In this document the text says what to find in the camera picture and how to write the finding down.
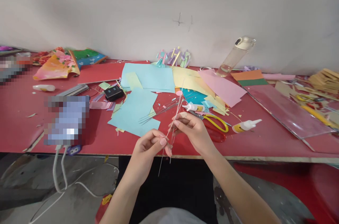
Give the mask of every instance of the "right hand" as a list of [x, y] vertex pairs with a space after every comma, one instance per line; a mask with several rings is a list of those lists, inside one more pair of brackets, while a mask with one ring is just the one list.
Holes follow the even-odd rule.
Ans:
[[201, 119], [187, 112], [178, 113], [177, 117], [174, 116], [172, 120], [175, 118], [174, 123], [168, 125], [168, 131], [175, 129], [174, 136], [181, 132], [186, 134], [194, 149], [202, 156], [216, 150]]

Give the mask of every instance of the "concrete floor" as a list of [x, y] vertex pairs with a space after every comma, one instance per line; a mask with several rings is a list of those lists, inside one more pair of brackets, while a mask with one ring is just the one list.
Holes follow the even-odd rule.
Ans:
[[[62, 181], [60, 159], [57, 166], [58, 181]], [[59, 197], [59, 194], [54, 194], [55, 190], [53, 189], [53, 160], [53, 156], [39, 159], [36, 156], [22, 155], [2, 176], [0, 186], [3, 188], [49, 189], [51, 197], [39, 210], [38, 216]], [[103, 162], [104, 158], [101, 157], [66, 156], [65, 167], [69, 183], [74, 182], [84, 171], [97, 167], [83, 176], [80, 181], [97, 195], [111, 192], [114, 190], [118, 172], [114, 172], [115, 170], [111, 166], [103, 165]], [[117, 158], [109, 158], [107, 162], [118, 165]], [[308, 209], [285, 188], [247, 174], [240, 173], [240, 175], [262, 196], [283, 224], [301, 224], [303, 218], [312, 218]], [[220, 224], [240, 223], [216, 180], [214, 181], [214, 192], [218, 222]], [[100, 202], [101, 198], [92, 197], [82, 186], [75, 184], [68, 188], [64, 196], [35, 223], [93, 224]], [[43, 202], [38, 202], [0, 211], [0, 223], [28, 223], [42, 204]]]

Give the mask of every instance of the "hand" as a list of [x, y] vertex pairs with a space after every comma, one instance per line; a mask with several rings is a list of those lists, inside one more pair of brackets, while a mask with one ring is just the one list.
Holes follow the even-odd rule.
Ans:
[[212, 153], [216, 150], [206, 127], [201, 119], [198, 117], [187, 113], [181, 112], [177, 114], [177, 118], [174, 123], [169, 124], [169, 129], [175, 129], [174, 136], [183, 132], [186, 134], [191, 141], [194, 149], [204, 157], [206, 154]]
[[153, 159], [160, 150], [165, 148], [166, 154], [172, 156], [172, 146], [167, 141], [166, 135], [156, 129], [139, 138], [123, 176], [124, 182], [140, 187], [146, 181]]

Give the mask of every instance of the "plastic bottle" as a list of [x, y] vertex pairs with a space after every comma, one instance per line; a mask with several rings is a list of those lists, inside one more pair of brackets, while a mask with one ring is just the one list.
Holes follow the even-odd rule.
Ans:
[[187, 109], [187, 111], [198, 111], [198, 112], [203, 112], [205, 111], [205, 106], [204, 105], [197, 105], [197, 104], [187, 104], [186, 106], [183, 106], [184, 108]]
[[55, 90], [55, 86], [51, 84], [38, 84], [36, 86], [33, 86], [33, 89], [44, 91], [44, 92], [52, 92]]
[[241, 122], [241, 123], [234, 125], [232, 127], [232, 130], [235, 133], [241, 133], [241, 132], [253, 129], [256, 126], [256, 124], [258, 122], [261, 122], [261, 121], [262, 121], [262, 119], [254, 120], [254, 121], [248, 120], [248, 121], [245, 121], [245, 122]]
[[228, 54], [224, 62], [218, 68], [216, 74], [221, 77], [226, 77], [237, 63], [254, 47], [256, 40], [243, 36], [237, 39], [231, 52]]

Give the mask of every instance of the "orange card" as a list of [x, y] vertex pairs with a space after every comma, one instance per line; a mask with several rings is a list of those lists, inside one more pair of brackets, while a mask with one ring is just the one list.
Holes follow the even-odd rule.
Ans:
[[241, 73], [231, 73], [235, 80], [254, 80], [264, 78], [262, 76], [261, 70], [252, 70]]

